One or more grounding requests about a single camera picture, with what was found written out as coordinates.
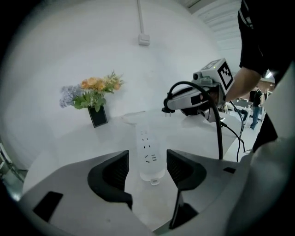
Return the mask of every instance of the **white wall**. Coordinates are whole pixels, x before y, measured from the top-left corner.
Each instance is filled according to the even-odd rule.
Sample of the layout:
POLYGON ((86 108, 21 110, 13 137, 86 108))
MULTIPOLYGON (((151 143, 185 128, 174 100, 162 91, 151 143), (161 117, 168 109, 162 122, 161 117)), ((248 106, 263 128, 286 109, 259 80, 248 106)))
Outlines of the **white wall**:
POLYGON ((210 30, 179 4, 142 1, 149 47, 139 46, 136 0, 74 4, 23 28, 3 65, 0 136, 16 164, 29 167, 59 137, 91 125, 88 111, 59 107, 59 90, 111 70, 126 84, 108 95, 110 116, 161 108, 170 86, 219 58, 210 30))

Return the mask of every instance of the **floor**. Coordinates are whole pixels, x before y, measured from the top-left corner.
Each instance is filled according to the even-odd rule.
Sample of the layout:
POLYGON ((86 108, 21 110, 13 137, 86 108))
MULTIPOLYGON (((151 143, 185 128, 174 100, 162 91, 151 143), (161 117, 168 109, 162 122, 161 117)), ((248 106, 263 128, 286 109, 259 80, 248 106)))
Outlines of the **floor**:
MULTIPOLYGON (((231 111, 231 112, 229 112, 229 114, 231 116, 236 117, 239 121, 241 120, 239 115, 236 112, 231 111)), ((251 128, 249 128, 249 125, 251 123, 252 123, 252 118, 249 118, 248 124, 245 124, 245 128, 244 128, 244 131, 242 133, 242 140, 245 143, 245 149, 246 150, 252 149, 252 147, 253 147, 253 145, 255 143, 256 137, 257 137, 257 135, 258 135, 258 133, 260 131, 261 125, 262 125, 262 122, 258 121, 258 124, 256 125, 255 129, 252 130, 251 128)), ((239 147, 239 141, 238 141, 238 139, 236 139, 232 143, 232 145, 230 146, 227 153, 225 154, 224 160, 236 161, 236 153, 238 151, 238 147, 239 147)), ((243 146, 242 146, 242 143, 241 143, 238 159, 241 160, 241 158, 244 155, 247 155, 247 154, 243 153, 243 146)))

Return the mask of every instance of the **white table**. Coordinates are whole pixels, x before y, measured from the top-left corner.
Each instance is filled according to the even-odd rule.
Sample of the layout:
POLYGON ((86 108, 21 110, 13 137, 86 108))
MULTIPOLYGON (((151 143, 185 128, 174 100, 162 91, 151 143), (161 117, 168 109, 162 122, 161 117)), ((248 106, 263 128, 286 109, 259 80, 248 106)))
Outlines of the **white table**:
MULTIPOLYGON (((227 109, 228 109, 229 107, 230 107, 233 111, 235 111, 234 107, 233 107, 229 102, 226 103, 226 106, 227 106, 226 111, 227 111, 227 109)), ((251 109, 251 108, 246 108, 246 107, 243 107, 243 106, 237 106, 237 105, 235 105, 235 106, 236 106, 236 108, 237 108, 238 110, 245 110, 245 111, 248 112, 247 117, 246 117, 246 120, 245 120, 245 125, 246 125, 246 124, 248 123, 248 120, 249 120, 250 113, 251 113, 252 109, 251 109)))
MULTIPOLYGON (((220 115, 225 118, 224 123, 239 133, 241 125, 235 117, 220 115)), ((62 166, 129 150, 130 170, 125 191, 132 194, 132 211, 149 229, 162 226, 173 216, 177 188, 167 170, 159 185, 152 186, 141 180, 136 163, 135 124, 149 125, 165 160, 167 149, 218 159, 216 123, 208 123, 201 115, 185 117, 176 111, 171 117, 165 117, 160 110, 127 114, 112 118, 108 124, 97 128, 87 125, 48 145, 30 167, 23 193, 62 166)), ((236 137, 226 128, 222 129, 222 137, 225 154, 236 137)))

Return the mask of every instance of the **flower arrangement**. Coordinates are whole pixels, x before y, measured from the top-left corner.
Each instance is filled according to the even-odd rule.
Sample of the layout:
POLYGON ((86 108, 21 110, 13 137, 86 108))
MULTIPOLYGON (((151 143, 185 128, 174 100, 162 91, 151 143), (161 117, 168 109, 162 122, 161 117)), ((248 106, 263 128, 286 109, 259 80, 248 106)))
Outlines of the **flower arrangement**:
POLYGON ((119 90, 124 84, 121 77, 122 75, 116 75, 115 71, 112 71, 104 78, 91 77, 79 85, 64 86, 61 89, 62 98, 59 105, 62 108, 74 106, 76 109, 94 107, 98 112, 100 107, 106 104, 105 94, 113 94, 114 90, 119 90))

